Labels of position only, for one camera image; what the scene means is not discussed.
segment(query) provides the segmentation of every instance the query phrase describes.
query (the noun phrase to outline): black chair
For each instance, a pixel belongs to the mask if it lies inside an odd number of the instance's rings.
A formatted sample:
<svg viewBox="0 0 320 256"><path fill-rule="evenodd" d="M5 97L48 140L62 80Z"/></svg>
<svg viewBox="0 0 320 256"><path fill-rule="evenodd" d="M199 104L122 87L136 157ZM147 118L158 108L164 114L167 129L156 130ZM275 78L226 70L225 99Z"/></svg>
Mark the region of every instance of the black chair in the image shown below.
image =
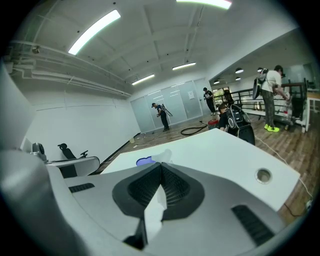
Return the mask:
<svg viewBox="0 0 320 256"><path fill-rule="evenodd" d="M62 143L60 145L58 145L58 147L61 149L62 153L64 154L64 156L67 158L67 159L76 159L75 155L72 153L72 151L70 150L70 148L68 148L67 144L65 143ZM79 158L85 158L88 154L86 154L88 152L85 151L83 153L81 153Z"/></svg>

